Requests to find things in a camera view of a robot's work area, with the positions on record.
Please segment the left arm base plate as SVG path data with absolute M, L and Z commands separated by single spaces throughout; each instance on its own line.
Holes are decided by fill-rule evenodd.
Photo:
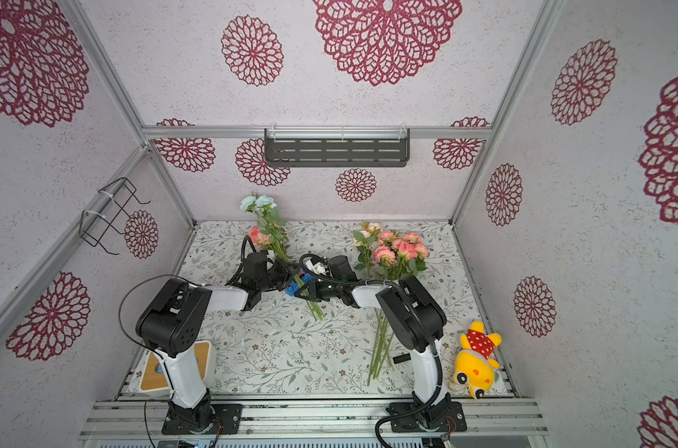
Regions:
M 239 430 L 244 407 L 241 404 L 205 404 L 185 409 L 170 404 L 162 435 L 234 435 Z

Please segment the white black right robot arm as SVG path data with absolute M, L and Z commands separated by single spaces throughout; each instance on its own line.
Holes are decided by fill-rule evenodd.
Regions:
M 439 342 L 447 323 L 443 309 L 420 280 L 406 274 L 398 281 L 346 281 L 327 276 L 303 277 L 306 283 L 291 283 L 290 296 L 307 302 L 345 299 L 358 308 L 381 309 L 399 342 L 409 351 L 414 369 L 414 391 L 420 411 L 445 400 Z

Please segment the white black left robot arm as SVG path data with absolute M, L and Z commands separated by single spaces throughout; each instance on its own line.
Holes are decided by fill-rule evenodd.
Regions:
M 271 267 L 245 267 L 227 284 L 218 286 L 194 283 L 174 274 L 155 277 L 166 283 L 140 315 L 135 333 L 141 345 L 159 360 L 172 405 L 195 409 L 208 392 L 194 353 L 205 315 L 249 311 L 262 293 L 285 289 L 292 276 L 290 265 L 276 261 Z

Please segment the mixed pastel flower bouquet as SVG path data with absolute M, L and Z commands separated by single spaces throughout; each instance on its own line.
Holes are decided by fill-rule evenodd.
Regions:
M 252 193 L 240 203 L 240 209 L 253 214 L 257 225 L 244 238 L 241 249 L 241 264 L 232 282 L 242 288 L 243 261 L 252 252 L 266 251 L 268 253 L 267 267 L 275 262 L 285 262 L 291 266 L 291 278 L 300 276 L 300 270 L 288 257 L 288 235 L 286 222 L 279 216 L 275 200 L 267 195 Z

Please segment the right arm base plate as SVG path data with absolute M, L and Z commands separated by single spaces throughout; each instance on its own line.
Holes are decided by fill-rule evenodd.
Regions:
M 454 433 L 468 430 L 463 408 L 459 402 L 454 401 L 441 401 L 421 413 L 392 420 L 390 425 L 395 433 Z

